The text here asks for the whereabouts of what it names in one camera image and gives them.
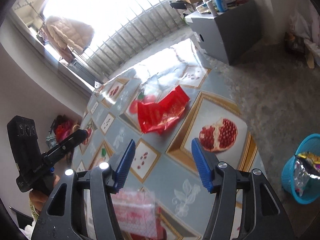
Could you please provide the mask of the person left hand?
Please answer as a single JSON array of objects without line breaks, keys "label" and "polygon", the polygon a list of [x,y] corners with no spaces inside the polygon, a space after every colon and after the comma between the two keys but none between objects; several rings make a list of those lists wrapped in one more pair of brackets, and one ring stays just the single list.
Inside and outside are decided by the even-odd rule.
[{"label": "person left hand", "polygon": [[33,210],[39,215],[44,207],[48,196],[35,189],[29,192],[29,200],[32,204]]}]

